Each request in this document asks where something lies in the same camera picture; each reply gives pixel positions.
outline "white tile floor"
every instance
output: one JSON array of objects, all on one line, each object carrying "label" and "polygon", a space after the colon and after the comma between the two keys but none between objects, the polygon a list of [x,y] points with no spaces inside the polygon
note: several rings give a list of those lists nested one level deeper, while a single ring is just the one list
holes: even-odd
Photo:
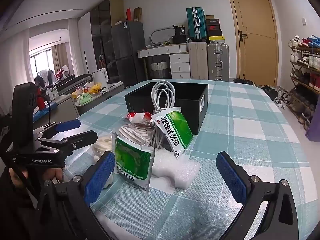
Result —
[{"label": "white tile floor", "polygon": [[310,142],[307,139],[307,137],[305,136],[305,133],[306,133],[305,129],[301,124],[298,123],[297,118],[293,115],[293,113],[288,108],[285,108],[284,110],[281,109],[281,112],[284,115],[284,117],[287,119],[288,123],[291,125],[295,134],[297,135],[301,143],[301,147],[307,156],[308,162],[310,163],[310,167],[316,183],[318,201],[320,206],[320,169],[319,169],[320,142]]}]

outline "door frame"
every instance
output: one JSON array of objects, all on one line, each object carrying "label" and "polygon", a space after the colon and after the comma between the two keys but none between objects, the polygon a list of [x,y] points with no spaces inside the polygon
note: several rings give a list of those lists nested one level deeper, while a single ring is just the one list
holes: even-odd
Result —
[{"label": "door frame", "polygon": [[[231,4],[231,9],[232,9],[232,16],[233,16],[233,22],[235,25],[235,33],[236,33],[236,47],[237,47],[237,78],[240,78],[240,39],[239,39],[239,29],[238,29],[238,22],[237,22],[237,17],[236,17],[236,8],[233,3],[233,0],[230,0]],[[272,11],[272,16],[273,16],[273,22],[275,25],[275,32],[276,32],[276,81],[275,81],[275,86],[277,85],[278,82],[278,67],[279,67],[279,39],[278,39],[278,30],[277,30],[277,24],[276,24],[276,16],[275,12],[273,10],[273,6],[271,3],[271,0],[269,0],[269,4],[271,7]]]}]

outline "stack of shoe boxes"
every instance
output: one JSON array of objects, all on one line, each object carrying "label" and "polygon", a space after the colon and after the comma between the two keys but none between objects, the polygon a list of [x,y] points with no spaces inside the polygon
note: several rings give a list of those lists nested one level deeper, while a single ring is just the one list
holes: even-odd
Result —
[{"label": "stack of shoe boxes", "polygon": [[219,19],[215,19],[213,15],[206,15],[205,24],[210,43],[225,43],[224,36],[222,36],[222,31],[220,30]]}]

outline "silver bolt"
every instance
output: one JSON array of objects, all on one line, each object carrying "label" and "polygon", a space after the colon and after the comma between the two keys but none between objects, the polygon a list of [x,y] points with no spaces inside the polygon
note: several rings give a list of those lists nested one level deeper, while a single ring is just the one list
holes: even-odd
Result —
[{"label": "silver bolt", "polygon": [[81,176],[80,176],[80,175],[76,175],[76,176],[74,176],[74,177],[72,178],[72,180],[73,180],[74,182],[78,182],[79,180],[81,180]]},{"label": "silver bolt", "polygon": [[47,179],[45,182],[44,182],[44,185],[45,186],[49,186],[51,184],[51,180]]},{"label": "silver bolt", "polygon": [[284,185],[284,186],[287,186],[287,185],[289,184],[285,179],[282,179],[282,180],[281,180],[281,183],[282,183],[282,185]]},{"label": "silver bolt", "polygon": [[260,179],[259,179],[258,176],[253,175],[253,176],[251,176],[251,180],[254,181],[254,182],[258,182]]}]

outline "black door handle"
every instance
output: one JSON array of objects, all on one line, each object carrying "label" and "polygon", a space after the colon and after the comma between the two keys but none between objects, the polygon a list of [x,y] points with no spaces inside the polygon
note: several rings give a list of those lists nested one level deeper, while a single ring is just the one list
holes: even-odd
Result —
[{"label": "black door handle", "polygon": [[242,31],[239,31],[240,41],[243,41],[243,36],[247,36],[247,34],[243,34]]}]

